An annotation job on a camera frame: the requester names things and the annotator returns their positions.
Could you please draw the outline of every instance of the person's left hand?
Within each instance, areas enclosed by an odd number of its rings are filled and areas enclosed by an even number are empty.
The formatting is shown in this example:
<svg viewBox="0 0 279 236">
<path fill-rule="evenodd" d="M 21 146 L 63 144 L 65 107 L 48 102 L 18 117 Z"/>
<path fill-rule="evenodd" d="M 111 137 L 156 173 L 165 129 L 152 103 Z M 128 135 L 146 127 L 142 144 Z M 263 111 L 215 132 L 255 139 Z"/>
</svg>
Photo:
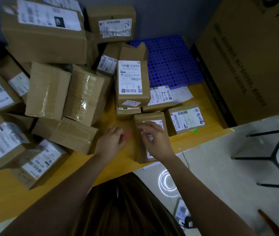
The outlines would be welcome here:
<svg viewBox="0 0 279 236">
<path fill-rule="evenodd" d="M 123 133 L 124 131 L 120 127 L 112 127 L 109 129 L 106 134 L 98 139 L 95 155 L 99 155 L 108 161 L 115 158 L 125 144 Z"/>
</svg>

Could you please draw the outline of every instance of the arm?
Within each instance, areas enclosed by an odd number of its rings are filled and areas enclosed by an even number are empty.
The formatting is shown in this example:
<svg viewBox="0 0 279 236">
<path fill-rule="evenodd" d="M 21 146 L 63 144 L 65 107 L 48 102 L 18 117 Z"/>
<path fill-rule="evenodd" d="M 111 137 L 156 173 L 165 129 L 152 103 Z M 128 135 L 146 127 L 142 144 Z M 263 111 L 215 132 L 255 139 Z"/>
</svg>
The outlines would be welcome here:
<svg viewBox="0 0 279 236">
<path fill-rule="evenodd" d="M 139 128 L 146 149 L 169 171 L 180 192 L 193 223 L 202 236 L 248 236 L 254 231 L 224 202 L 212 193 L 174 154 L 168 135 L 154 122 L 145 122 Z M 153 136 L 149 141 L 147 132 Z"/>
<path fill-rule="evenodd" d="M 111 128 L 98 140 L 95 154 L 82 167 L 20 214 L 0 236 L 61 235 L 98 175 L 124 145 L 122 135 L 121 128 Z"/>
</svg>

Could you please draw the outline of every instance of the hand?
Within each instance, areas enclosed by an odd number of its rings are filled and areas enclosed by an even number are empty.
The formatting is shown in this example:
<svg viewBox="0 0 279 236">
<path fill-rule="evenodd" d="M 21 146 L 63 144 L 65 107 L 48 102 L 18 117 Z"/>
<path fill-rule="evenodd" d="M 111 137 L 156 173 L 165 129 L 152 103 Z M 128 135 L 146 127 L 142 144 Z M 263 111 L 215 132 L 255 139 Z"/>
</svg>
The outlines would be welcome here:
<svg viewBox="0 0 279 236">
<path fill-rule="evenodd" d="M 175 156 L 169 141 L 168 134 L 155 122 L 147 121 L 138 126 L 142 129 L 141 135 L 144 145 L 147 151 L 158 161 L 163 162 L 165 160 L 173 158 Z M 148 139 L 147 133 L 153 136 L 153 140 Z"/>
<path fill-rule="evenodd" d="M 110 162 L 125 144 L 123 133 L 123 129 L 119 127 L 109 129 L 106 134 L 98 139 L 95 155 L 99 155 Z"/>
</svg>

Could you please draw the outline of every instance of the black logo on box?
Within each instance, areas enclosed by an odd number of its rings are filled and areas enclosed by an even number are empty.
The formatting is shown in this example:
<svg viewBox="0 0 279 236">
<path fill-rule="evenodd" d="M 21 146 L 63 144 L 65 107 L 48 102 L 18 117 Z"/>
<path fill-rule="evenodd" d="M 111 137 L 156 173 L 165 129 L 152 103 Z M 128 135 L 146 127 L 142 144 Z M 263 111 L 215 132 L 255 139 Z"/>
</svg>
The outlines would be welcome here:
<svg viewBox="0 0 279 236">
<path fill-rule="evenodd" d="M 56 22 L 56 27 L 65 28 L 64 20 L 62 17 L 54 17 L 54 20 Z"/>
</svg>

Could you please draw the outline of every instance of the white floor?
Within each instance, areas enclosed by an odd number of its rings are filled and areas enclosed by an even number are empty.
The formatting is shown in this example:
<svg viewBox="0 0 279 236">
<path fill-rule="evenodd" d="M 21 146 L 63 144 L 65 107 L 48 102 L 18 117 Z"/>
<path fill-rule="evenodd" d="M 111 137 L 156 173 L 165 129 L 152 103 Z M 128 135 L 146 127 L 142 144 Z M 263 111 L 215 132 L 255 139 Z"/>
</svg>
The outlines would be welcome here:
<svg viewBox="0 0 279 236">
<path fill-rule="evenodd" d="M 270 156 L 279 134 L 262 138 L 246 138 L 248 133 L 279 129 L 278 118 L 266 119 L 235 128 L 235 132 L 194 147 L 179 158 L 221 200 L 231 207 L 259 235 L 272 235 L 270 228 L 257 213 L 262 209 L 279 226 L 279 189 L 257 186 L 260 183 L 279 183 L 279 170 L 267 161 L 239 161 L 231 156 Z M 141 168 L 135 173 L 173 212 L 180 197 L 162 164 Z M 166 182 L 169 190 L 163 188 Z M 0 231 L 12 220 L 0 223 Z M 186 235 L 200 235 L 197 229 Z"/>
</svg>

